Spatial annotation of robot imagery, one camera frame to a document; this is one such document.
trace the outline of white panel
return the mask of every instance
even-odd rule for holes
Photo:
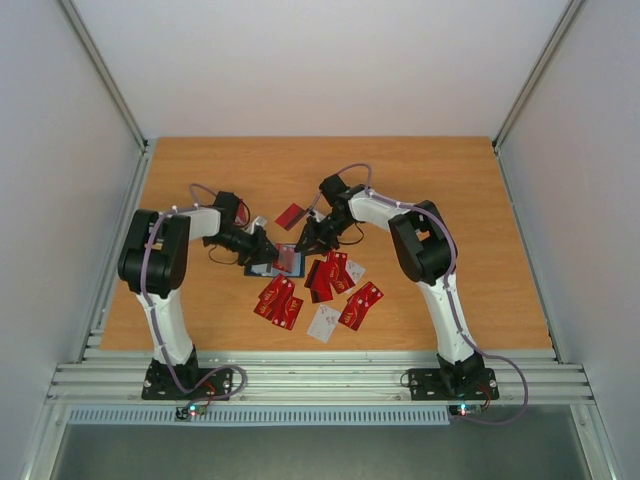
[[[566,0],[78,0],[144,133],[497,133]]]
[[[0,13],[0,477],[17,478],[138,156],[53,0]]]
[[[543,296],[638,478],[640,4],[587,2],[503,149]]]

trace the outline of mounting plate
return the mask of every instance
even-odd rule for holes
[[[407,370],[406,378],[408,384],[405,385],[411,392],[411,400],[429,401],[429,400],[486,400],[483,392],[478,390],[476,385],[480,384],[489,391],[491,400],[500,398],[496,375],[490,368],[485,368],[478,374],[476,381],[462,395],[452,397],[444,390],[444,384],[440,380],[439,368],[412,368]]]
[[[198,377],[202,378],[211,371],[210,368],[198,368]],[[173,379],[162,378],[159,381],[158,375],[155,375],[153,368],[150,366],[144,379],[145,383],[142,387],[143,400],[185,400],[189,401],[194,398],[206,398],[209,396],[209,387],[201,385],[190,394],[185,395],[175,385]],[[216,396],[229,393],[233,389],[233,370],[226,368],[214,373],[207,379],[216,390]]]

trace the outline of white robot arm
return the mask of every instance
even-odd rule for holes
[[[431,314],[438,340],[440,375],[446,389],[451,395],[468,389],[485,369],[484,361],[463,338],[473,342],[462,313],[456,273],[445,275],[451,264],[451,247],[437,225],[444,226],[444,222],[435,205],[430,201],[415,205],[418,210],[429,212],[427,216],[404,208],[406,204],[401,202],[388,201],[373,189],[365,191],[363,185],[349,188],[338,175],[326,178],[320,191],[332,211],[320,220],[307,218],[296,250],[314,254],[337,249],[338,237],[356,222],[371,223],[390,232],[400,266],[417,284]],[[428,237],[420,240],[421,232],[428,232]]]
[[[184,392],[174,388],[174,373],[187,389],[202,378],[180,303],[189,242],[201,238],[205,246],[220,245],[237,252],[240,266],[271,263],[278,258],[278,250],[263,228],[264,218],[257,217],[247,226],[235,223],[241,203],[230,192],[218,192],[209,207],[164,214],[138,210],[133,216],[118,261],[118,275],[142,304],[153,338],[153,360],[142,395],[145,399],[184,398]],[[153,231],[158,236],[150,238]],[[160,248],[148,253],[145,265],[149,243]]]

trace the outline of wooden surface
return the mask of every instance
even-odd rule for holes
[[[295,242],[302,222],[286,232],[273,220],[292,202],[307,206],[318,184],[339,168],[367,161],[372,186],[403,201],[429,199],[440,210],[459,249],[458,286],[471,333],[483,348],[548,348],[550,341],[502,178],[487,138],[165,138],[158,142],[141,208],[165,210],[188,205],[188,185],[203,183],[242,197],[254,215],[265,216],[274,242]],[[343,175],[362,183],[366,170]],[[325,213],[327,206],[320,203]],[[400,270],[391,237],[364,225],[365,239],[344,247],[367,269],[385,297],[358,332],[338,325],[328,344],[307,329],[317,305],[297,280],[295,295],[305,303],[293,331],[256,314],[257,295],[268,280],[243,276],[238,266],[212,263],[193,242],[182,286],[185,322],[201,350],[432,350],[436,338],[417,287]],[[356,239],[348,231],[344,241]],[[233,259],[218,249],[214,258]],[[346,295],[329,305],[342,310]],[[126,284],[117,291],[103,349],[151,349],[142,307]]]

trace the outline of aluminum frame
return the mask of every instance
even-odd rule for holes
[[[538,83],[551,64],[553,57],[560,48],[562,41],[565,39],[567,33],[569,33],[569,30],[571,29],[571,26],[578,18],[578,14],[582,10],[585,2],[586,0],[569,0],[567,3],[560,19],[553,29],[553,32],[549,36],[549,40],[547,40],[546,45],[542,49],[542,53],[540,53],[540,56],[536,60],[536,63],[531,69],[531,73],[529,73],[529,77],[518,93],[513,106],[507,114],[507,118],[505,118],[495,140],[493,141],[493,144],[496,147],[500,147],[506,140],[509,132],[513,128],[513,125],[520,116],[520,112],[522,112],[529,101],[529,98],[531,98],[531,95],[538,86]]]
[[[102,80],[102,83],[104,84],[105,88],[109,92],[109,95],[111,95],[111,98],[116,104],[116,107],[120,111],[122,118],[124,119],[125,123],[129,127],[129,130],[131,131],[133,138],[138,144],[138,147],[140,147],[140,152],[141,153],[144,152],[145,147],[147,146],[147,140],[144,138],[142,130],[140,130],[140,127],[138,126],[138,123],[136,122],[133,116],[133,113],[131,113],[131,110],[129,109],[127,102],[122,96],[122,93],[118,88],[118,85],[116,84],[115,80],[111,76],[111,73],[109,72],[109,69],[107,68],[106,63],[104,62],[102,55],[100,54],[100,50],[98,49],[97,45],[93,41],[93,38],[91,38],[91,34],[89,33],[89,30],[87,29],[84,23],[84,20],[82,20],[82,16],[80,15],[80,12],[78,11],[78,8],[76,7],[74,1],[58,0],[58,5],[60,5],[60,8],[62,9],[63,14],[67,18],[67,21],[69,22],[69,25],[71,26],[73,31],[76,33],[78,41],[84,47],[84,50],[87,52],[87,55],[89,56],[89,60],[93,64],[94,68],[96,69],[96,73]]]
[[[137,159],[133,177],[118,215],[118,218],[120,219],[119,223],[113,234],[109,252],[105,257],[102,268],[100,269],[100,280],[94,292],[93,299],[91,301],[91,309],[89,311],[87,323],[85,324],[86,331],[84,335],[80,337],[80,343],[74,348],[74,352],[76,352],[74,357],[77,361],[82,360],[84,350],[87,348],[87,345],[95,340],[92,340],[91,338],[92,332],[104,328],[104,322],[106,321],[106,317],[109,309],[111,308],[111,302],[115,294],[118,255],[126,237],[126,228],[129,225],[129,222],[131,222],[133,213],[140,202],[143,186],[147,179],[147,175],[149,174],[149,167],[155,152],[156,144],[156,140],[148,142],[144,152],[142,152]]]
[[[106,352],[90,348],[80,364],[59,365],[48,404],[146,404],[141,385],[151,352]],[[594,403],[581,365],[561,365],[552,350],[490,352],[513,358],[529,384],[531,404]],[[417,405],[401,377],[414,367],[438,368],[435,352],[201,352],[200,366],[237,364],[250,384],[229,403],[256,405]],[[520,377],[504,362],[495,369],[501,398],[492,405],[523,402]],[[181,404],[184,402],[158,402]],[[430,405],[455,404],[434,401]]]

